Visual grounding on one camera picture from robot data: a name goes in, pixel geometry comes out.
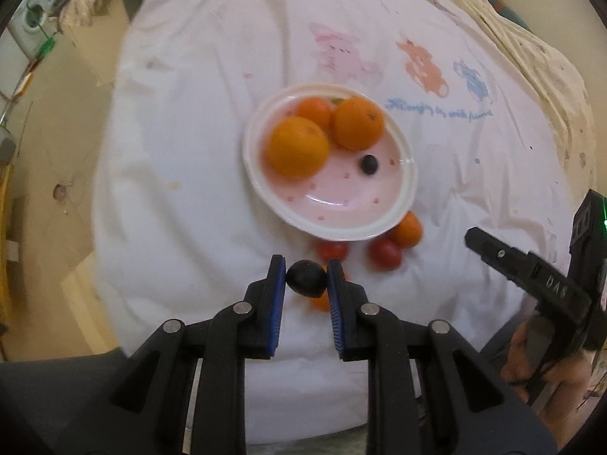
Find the person's hand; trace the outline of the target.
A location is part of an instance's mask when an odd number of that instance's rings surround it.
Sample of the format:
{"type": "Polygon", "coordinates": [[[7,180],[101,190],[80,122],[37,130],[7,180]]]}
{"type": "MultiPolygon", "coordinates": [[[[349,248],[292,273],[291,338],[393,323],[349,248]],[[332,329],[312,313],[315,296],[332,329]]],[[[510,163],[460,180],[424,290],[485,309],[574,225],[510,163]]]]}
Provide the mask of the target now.
{"type": "MultiPolygon", "coordinates": [[[[532,369],[526,354],[527,338],[527,323],[523,322],[511,337],[507,361],[500,372],[500,376],[508,383],[531,377],[532,369]]],[[[539,417],[555,437],[559,449],[573,436],[572,416],[581,403],[590,380],[591,363],[582,350],[562,359],[544,375],[544,381],[557,388],[539,417]]]]}

